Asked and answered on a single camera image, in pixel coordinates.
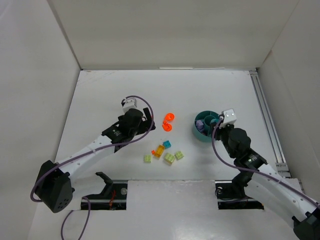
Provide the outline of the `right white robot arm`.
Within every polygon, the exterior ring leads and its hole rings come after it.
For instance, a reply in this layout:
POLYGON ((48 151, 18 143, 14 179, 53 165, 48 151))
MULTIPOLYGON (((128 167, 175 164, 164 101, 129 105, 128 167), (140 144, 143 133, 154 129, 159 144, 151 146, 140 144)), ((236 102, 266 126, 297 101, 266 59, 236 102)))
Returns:
POLYGON ((300 240, 320 238, 320 204, 291 186, 268 162, 251 148, 251 139, 245 130, 232 124, 212 123, 211 142, 221 141, 230 164, 217 153, 216 157, 226 166, 237 169, 232 179, 235 192, 250 197, 285 220, 300 240))

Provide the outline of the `teal square lego brick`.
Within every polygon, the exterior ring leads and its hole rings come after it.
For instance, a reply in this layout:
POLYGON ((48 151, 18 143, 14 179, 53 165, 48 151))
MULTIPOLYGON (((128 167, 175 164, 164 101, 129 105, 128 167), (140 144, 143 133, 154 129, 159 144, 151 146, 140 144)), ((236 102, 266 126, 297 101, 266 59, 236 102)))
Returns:
POLYGON ((171 145, 171 143, 170 143, 169 140, 166 140, 166 141, 163 142, 163 146, 164 146, 165 149, 168 149, 168 148, 170 148, 172 145, 171 145))

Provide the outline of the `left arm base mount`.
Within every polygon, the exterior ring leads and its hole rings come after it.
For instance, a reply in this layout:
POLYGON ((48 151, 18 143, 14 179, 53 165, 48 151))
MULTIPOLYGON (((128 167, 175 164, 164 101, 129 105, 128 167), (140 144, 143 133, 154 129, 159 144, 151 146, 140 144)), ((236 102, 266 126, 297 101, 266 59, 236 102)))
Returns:
POLYGON ((91 210, 122 211, 127 209, 127 180, 112 180, 103 172, 96 172, 103 180, 102 189, 97 193, 86 195, 91 210))

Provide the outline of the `teal rounded lego piece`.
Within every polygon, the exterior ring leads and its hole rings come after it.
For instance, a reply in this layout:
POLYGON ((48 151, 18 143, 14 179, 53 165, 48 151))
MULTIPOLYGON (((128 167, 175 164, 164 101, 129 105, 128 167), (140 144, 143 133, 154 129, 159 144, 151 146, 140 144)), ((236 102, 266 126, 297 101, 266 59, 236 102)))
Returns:
POLYGON ((218 119, 212 119, 212 120, 210 121, 210 125, 214 125, 214 126, 215 126, 218 122, 219 122, 218 119))

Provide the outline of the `teal round divided container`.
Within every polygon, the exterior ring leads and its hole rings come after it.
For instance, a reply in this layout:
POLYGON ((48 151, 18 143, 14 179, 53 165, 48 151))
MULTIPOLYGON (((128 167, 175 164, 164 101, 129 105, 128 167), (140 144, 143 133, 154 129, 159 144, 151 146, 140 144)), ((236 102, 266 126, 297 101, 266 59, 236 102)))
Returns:
POLYGON ((198 113, 194 119, 193 122, 193 127, 192 127, 192 132, 193 135, 195 136, 196 139, 198 139, 199 141, 203 142, 203 143, 210 143, 212 140, 212 131, 213 131, 213 126, 210 125, 211 120, 213 119, 220 119, 220 115, 214 111, 210 111, 210 110, 205 110, 202 111, 200 113, 198 113), (197 120, 202 120, 204 123, 204 128, 207 131, 207 135, 203 135, 201 134, 197 128, 196 128, 196 121, 197 120))

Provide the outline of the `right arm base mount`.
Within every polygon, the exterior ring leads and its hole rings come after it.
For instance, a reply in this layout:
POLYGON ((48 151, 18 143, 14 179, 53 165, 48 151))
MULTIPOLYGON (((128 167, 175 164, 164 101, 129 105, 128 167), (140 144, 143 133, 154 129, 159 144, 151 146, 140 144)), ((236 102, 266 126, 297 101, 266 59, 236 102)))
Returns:
POLYGON ((262 203, 246 196, 231 180, 216 180, 214 183, 219 210, 264 210, 262 203))

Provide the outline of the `purple hollow lego brick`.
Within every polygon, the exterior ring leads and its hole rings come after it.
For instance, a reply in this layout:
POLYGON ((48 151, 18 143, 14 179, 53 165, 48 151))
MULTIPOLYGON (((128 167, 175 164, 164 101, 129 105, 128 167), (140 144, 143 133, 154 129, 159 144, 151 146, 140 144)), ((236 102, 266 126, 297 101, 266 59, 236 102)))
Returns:
POLYGON ((201 129, 199 128, 198 131, 199 131, 202 135, 205 135, 205 136, 207 135, 207 131, 206 131, 206 129, 205 129, 204 127, 201 128, 201 129))

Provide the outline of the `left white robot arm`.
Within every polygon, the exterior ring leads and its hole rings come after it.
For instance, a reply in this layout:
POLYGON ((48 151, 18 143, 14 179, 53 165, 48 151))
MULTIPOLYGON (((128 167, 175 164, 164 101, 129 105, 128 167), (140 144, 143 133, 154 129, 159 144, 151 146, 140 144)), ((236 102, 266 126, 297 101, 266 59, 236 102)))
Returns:
POLYGON ((31 200, 44 203, 53 213, 61 212, 78 193, 74 184, 83 172, 121 148, 138 142, 155 128, 150 107, 127 110, 77 153, 59 162, 44 162, 31 190, 31 200))

